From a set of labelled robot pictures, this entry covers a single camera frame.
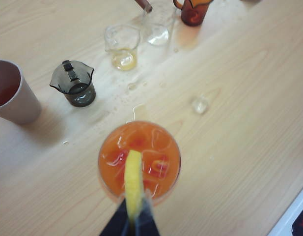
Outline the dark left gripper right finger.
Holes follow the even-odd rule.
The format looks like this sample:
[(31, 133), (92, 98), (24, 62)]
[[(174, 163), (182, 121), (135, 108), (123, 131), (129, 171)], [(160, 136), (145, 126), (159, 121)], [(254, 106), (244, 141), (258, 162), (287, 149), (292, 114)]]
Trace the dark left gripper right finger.
[(150, 190), (144, 192), (140, 212), (135, 218), (135, 235), (160, 236), (160, 232), (153, 217), (153, 203)]

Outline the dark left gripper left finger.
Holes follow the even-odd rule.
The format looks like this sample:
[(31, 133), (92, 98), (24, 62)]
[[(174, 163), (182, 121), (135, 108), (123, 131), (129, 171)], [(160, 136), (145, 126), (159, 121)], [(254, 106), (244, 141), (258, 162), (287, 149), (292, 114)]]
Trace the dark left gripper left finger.
[(129, 236), (130, 223), (128, 219), (126, 200), (124, 199), (118, 206), (116, 212), (111, 217), (107, 225), (99, 236)]

